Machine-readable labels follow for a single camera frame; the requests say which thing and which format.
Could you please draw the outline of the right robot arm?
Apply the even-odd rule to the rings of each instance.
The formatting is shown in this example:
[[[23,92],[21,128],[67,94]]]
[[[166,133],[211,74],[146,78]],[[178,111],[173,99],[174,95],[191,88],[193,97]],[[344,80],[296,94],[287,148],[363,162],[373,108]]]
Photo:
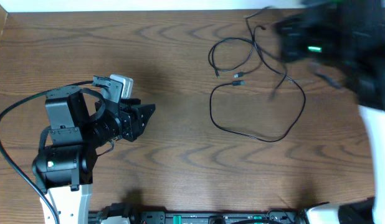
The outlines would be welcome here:
[[[374,197],[304,208],[297,223],[385,223],[385,7],[382,0],[304,1],[278,21],[283,62],[313,58],[345,75],[371,147]]]

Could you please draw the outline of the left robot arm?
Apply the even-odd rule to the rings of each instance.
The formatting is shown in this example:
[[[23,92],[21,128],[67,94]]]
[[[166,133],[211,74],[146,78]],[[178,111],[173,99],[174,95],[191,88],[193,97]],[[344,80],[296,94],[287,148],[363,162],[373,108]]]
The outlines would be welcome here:
[[[46,94],[50,125],[40,135],[32,163],[46,222],[87,223],[97,148],[120,139],[135,141],[154,113],[139,99],[110,101],[101,93],[64,86]]]

